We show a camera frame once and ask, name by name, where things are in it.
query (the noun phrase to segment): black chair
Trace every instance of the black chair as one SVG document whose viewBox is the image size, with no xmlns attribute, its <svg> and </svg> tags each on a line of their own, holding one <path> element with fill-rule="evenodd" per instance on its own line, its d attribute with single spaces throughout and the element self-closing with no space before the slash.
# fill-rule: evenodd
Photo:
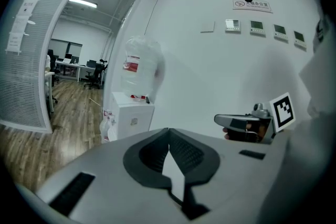
<svg viewBox="0 0 336 224">
<path fill-rule="evenodd" d="M 50 71 L 54 72 L 55 74 L 57 74 L 57 70 L 56 70 L 56 57 L 54 56 L 54 51 L 53 50 L 48 50 L 48 55 L 50 57 Z M 53 75 L 52 79 L 51 79 L 51 86 L 54 86 L 54 82 L 55 80 L 59 81 L 58 78 L 55 78 L 55 75 Z M 52 99 L 55 101 L 55 103 L 57 104 L 58 101 L 56 98 L 52 97 Z"/>
<path fill-rule="evenodd" d="M 88 84 L 85 84 L 85 86 L 89 85 L 89 89 L 92 88 L 92 86 L 96 86 L 98 89 L 100 88 L 99 87 L 99 76 L 101 75 L 101 73 L 103 72 L 104 70 L 104 66 L 97 63 L 96 64 L 96 68 L 93 72 L 93 76 L 90 75 L 91 72 L 87 71 L 88 75 L 85 76 L 87 79 L 89 79 L 90 83 Z"/>
</svg>

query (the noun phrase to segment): cable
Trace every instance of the cable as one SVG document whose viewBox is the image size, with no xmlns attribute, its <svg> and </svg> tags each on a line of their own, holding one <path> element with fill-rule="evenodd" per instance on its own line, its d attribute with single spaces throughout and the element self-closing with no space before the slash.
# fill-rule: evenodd
<svg viewBox="0 0 336 224">
<path fill-rule="evenodd" d="M 157 0 L 157 1 L 156 1 L 155 5 L 154 5 L 154 8 L 153 8 L 153 10 L 152 10 L 151 17 L 149 17 L 149 21 L 148 21 L 148 24 L 147 24 L 147 27 L 146 27 L 146 30 L 145 30 L 145 35 L 146 35 L 146 32 L 147 32 L 147 28 L 148 28 L 149 22 L 151 21 L 151 18 L 152 18 L 153 12 L 154 12 L 154 10 L 155 10 L 155 7 L 156 7 L 156 5 L 157 5 L 158 1 L 159 1 L 159 0 Z"/>
</svg>

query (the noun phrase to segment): red label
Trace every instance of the red label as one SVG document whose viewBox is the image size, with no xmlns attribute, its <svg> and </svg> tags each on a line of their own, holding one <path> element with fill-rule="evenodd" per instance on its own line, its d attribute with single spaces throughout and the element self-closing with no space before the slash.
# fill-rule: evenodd
<svg viewBox="0 0 336 224">
<path fill-rule="evenodd" d="M 123 68 L 124 68 L 124 70 L 136 73 L 137 70 L 138 70 L 138 64 L 134 63 L 134 62 L 125 62 Z"/>
</svg>

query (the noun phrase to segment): ceiling light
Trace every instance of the ceiling light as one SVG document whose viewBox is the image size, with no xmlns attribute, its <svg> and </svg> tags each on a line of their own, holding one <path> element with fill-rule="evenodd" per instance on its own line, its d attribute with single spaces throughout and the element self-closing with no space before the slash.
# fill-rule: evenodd
<svg viewBox="0 0 336 224">
<path fill-rule="evenodd" d="M 93 8 L 97 8 L 97 5 L 95 3 L 91 3 L 91 2 L 87 2 L 87 1 L 84 1 L 84 0 L 69 0 L 70 2 L 76 2 L 76 3 L 79 3 L 79 4 L 83 4 L 83 5 L 87 5 L 87 6 L 90 6 L 90 7 L 93 7 Z"/>
</svg>

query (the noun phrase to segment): sign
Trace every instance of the sign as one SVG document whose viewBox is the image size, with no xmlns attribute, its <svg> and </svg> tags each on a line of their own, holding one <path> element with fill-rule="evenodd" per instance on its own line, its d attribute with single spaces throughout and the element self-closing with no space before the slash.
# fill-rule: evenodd
<svg viewBox="0 0 336 224">
<path fill-rule="evenodd" d="M 9 33 L 9 40 L 7 44 L 7 51 L 20 53 L 23 33 Z"/>
<path fill-rule="evenodd" d="M 278 133 L 295 121 L 295 113 L 289 93 L 285 93 L 265 104 L 273 116 L 274 129 Z"/>
<path fill-rule="evenodd" d="M 251 2 L 246 2 L 245 0 L 233 0 L 233 9 L 249 9 L 258 12 L 273 13 L 269 3 L 264 0 L 254 0 Z"/>
<path fill-rule="evenodd" d="M 29 18 L 39 0 L 23 0 L 23 3 L 15 17 L 15 21 L 12 26 L 12 31 L 9 33 L 9 39 L 7 43 L 6 53 L 8 51 L 17 52 L 20 54 L 21 42 L 23 35 L 29 36 L 25 33 L 27 23 L 32 23 Z"/>
<path fill-rule="evenodd" d="M 23 3 L 17 15 L 31 16 L 38 1 L 39 0 L 23 0 Z"/>
<path fill-rule="evenodd" d="M 26 25 L 28 23 L 29 16 L 20 16 L 17 15 L 15 17 L 15 21 L 12 26 L 11 33 L 23 33 L 26 29 Z"/>
</svg>

